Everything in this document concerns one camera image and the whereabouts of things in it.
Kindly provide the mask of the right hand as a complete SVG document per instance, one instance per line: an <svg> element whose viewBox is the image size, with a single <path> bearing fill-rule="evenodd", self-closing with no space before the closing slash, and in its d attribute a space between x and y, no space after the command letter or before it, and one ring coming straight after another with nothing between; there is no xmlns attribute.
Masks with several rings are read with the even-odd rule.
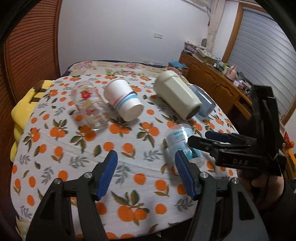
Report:
<svg viewBox="0 0 296 241"><path fill-rule="evenodd" d="M237 175L251 198L260 199L263 203L273 203L283 193L285 186L283 176L262 174L260 177L250 180L250 178L246 178L243 170L237 170Z"/></svg>

